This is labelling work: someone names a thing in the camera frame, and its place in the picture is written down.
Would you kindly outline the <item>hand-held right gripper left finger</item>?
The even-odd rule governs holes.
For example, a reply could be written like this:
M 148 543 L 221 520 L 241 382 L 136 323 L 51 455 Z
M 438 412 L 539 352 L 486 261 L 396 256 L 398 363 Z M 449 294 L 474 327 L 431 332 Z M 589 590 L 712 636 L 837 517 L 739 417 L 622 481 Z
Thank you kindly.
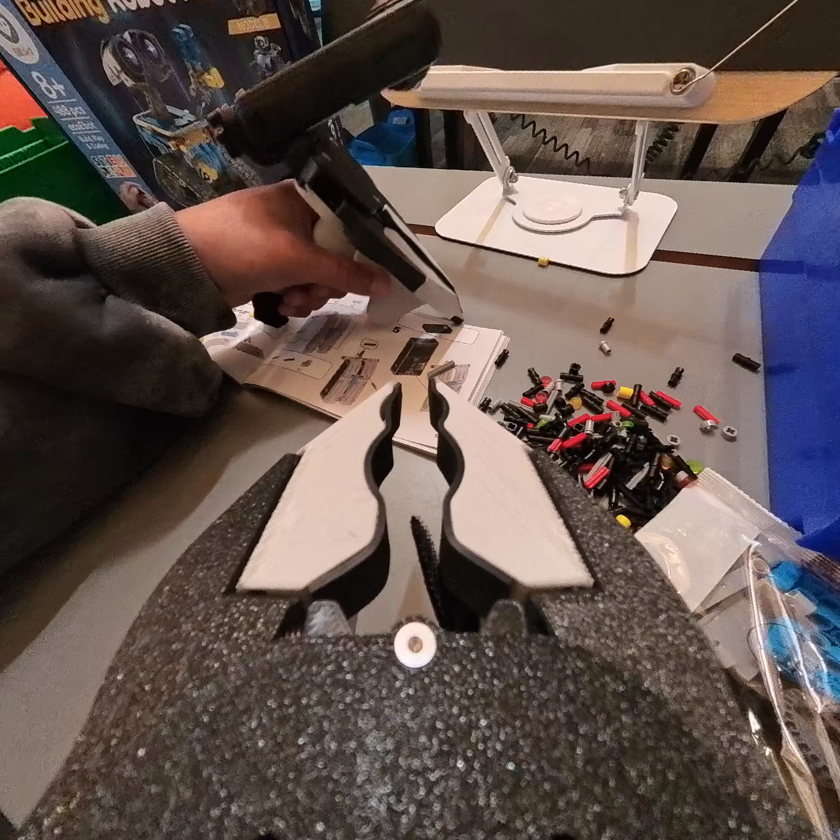
M 239 593 L 378 595 L 390 572 L 384 479 L 402 387 L 389 382 L 297 453 Z

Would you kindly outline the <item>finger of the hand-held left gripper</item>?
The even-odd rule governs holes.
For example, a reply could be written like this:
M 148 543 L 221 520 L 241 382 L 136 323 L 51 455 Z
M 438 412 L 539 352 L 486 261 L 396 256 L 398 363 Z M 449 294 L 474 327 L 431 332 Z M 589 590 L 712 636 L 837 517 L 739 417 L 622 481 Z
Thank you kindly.
M 453 323 L 462 323 L 464 313 L 454 285 L 391 205 L 384 205 L 384 234 L 415 274 L 422 278 L 405 280 L 398 275 L 404 287 L 439 315 Z

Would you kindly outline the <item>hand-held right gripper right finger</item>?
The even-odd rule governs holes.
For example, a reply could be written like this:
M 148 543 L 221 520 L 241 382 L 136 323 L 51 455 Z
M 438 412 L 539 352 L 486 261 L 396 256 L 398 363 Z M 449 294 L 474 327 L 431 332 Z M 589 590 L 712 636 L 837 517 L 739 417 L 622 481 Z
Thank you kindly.
M 442 549 L 508 595 L 593 587 L 532 451 L 448 385 L 430 381 L 428 404 L 448 484 Z

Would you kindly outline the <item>pile of small toy pegs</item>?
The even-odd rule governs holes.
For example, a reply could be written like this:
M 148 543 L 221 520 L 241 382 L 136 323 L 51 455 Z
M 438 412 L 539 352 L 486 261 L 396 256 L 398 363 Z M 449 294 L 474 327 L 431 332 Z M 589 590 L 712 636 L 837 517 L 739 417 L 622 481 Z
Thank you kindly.
M 483 396 L 479 410 L 545 455 L 626 530 L 649 524 L 707 469 L 665 429 L 683 406 L 668 384 L 662 391 L 588 381 L 577 361 L 557 374 L 531 366 L 527 377 L 520 394 Z

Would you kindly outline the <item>white instruction booklet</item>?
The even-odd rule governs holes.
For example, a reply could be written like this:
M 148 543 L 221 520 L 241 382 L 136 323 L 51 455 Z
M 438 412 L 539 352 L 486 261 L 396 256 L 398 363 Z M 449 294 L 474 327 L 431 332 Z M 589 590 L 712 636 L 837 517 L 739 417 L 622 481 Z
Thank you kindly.
M 276 393 L 335 419 L 342 418 L 389 382 L 402 386 L 402 419 L 395 441 L 433 455 L 437 434 L 429 420 L 427 378 L 478 404 L 508 348 L 503 331 L 456 325 L 422 307 L 400 321 L 375 327 L 368 298 L 330 300 L 305 319 L 282 328 L 257 321 L 252 305 L 234 311 L 233 328 L 202 343 L 211 358 L 239 384 Z

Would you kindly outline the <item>clear bag of grey parts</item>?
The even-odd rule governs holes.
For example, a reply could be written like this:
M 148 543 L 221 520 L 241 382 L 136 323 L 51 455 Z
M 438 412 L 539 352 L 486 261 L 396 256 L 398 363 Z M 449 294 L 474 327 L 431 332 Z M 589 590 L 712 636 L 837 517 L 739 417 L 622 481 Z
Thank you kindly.
M 636 536 L 698 620 L 817 836 L 838 838 L 838 562 L 711 469 Z

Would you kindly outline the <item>blue plastic bin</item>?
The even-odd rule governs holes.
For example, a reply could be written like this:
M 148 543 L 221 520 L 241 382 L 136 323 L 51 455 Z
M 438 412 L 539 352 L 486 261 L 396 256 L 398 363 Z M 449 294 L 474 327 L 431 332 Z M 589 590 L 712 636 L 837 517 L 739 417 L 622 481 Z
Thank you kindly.
M 772 512 L 839 558 L 839 110 L 759 263 Z

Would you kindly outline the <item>person's left forearm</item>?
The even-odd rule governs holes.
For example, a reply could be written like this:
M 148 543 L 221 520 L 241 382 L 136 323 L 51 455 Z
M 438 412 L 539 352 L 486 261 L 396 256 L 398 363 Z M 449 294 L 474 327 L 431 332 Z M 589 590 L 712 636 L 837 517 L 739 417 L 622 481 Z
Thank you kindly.
M 217 403 L 235 324 L 165 204 L 95 225 L 2 203 L 2 572 L 116 495 Z

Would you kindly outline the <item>grey desk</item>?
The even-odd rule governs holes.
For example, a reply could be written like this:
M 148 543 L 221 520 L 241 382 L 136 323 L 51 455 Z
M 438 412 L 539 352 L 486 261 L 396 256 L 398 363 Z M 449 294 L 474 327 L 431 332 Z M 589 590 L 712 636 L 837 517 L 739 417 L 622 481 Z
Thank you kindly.
M 510 359 L 494 399 L 535 366 L 577 361 L 588 379 L 642 383 L 687 400 L 665 426 L 687 457 L 769 506 L 755 260 L 791 204 L 790 185 L 653 181 L 678 213 L 640 273 L 610 278 L 422 235 L 468 323 L 499 329 Z M 615 319 L 608 334 L 600 327 Z M 612 354 L 604 356 L 598 343 Z M 2 583 L 2 813 L 21 823 L 65 761 L 112 657 L 182 552 L 285 453 L 328 419 L 273 394 L 235 391 L 205 424 L 68 542 Z

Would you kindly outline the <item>person's left hand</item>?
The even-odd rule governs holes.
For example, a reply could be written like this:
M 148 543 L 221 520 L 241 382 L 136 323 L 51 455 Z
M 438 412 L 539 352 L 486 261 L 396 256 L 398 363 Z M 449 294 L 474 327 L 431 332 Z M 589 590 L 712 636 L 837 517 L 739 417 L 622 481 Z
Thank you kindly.
M 319 217 L 291 181 L 220 196 L 176 212 L 175 219 L 231 308 L 270 292 L 280 297 L 279 315 L 305 318 L 331 299 L 382 298 L 391 289 L 383 268 L 314 242 Z

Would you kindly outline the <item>dark blue toy box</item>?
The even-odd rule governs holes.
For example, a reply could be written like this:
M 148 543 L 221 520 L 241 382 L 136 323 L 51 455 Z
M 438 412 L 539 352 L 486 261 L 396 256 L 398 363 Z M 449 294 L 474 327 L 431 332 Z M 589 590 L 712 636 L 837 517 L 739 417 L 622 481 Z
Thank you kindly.
M 305 1 L 2 2 L 2 56 L 114 190 L 175 208 L 282 181 L 208 116 L 322 44 Z

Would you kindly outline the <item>black partition panel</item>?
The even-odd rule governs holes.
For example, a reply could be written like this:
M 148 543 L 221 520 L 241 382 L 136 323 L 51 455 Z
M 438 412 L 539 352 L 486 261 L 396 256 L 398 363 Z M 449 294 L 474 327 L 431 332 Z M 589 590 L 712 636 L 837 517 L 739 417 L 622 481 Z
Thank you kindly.
M 715 65 L 784 1 L 432 1 L 440 64 L 579 70 L 614 63 Z M 802 1 L 724 70 L 838 70 L 839 2 Z

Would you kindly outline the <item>green plastic bin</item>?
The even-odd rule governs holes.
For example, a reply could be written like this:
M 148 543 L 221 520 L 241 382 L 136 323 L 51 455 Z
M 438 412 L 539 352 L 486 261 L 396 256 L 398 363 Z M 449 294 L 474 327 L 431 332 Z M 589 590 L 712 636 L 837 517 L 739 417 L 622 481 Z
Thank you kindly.
M 43 198 L 96 224 L 130 215 L 116 192 L 48 117 L 1 130 L 1 200 Z

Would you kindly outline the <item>orange plastic bin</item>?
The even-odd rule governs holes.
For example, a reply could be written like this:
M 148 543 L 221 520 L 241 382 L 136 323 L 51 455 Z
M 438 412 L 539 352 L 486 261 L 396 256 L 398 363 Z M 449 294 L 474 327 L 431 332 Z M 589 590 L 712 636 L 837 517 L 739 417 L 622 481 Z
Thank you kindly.
M 15 74 L 1 61 L 1 129 L 27 131 L 47 115 Z

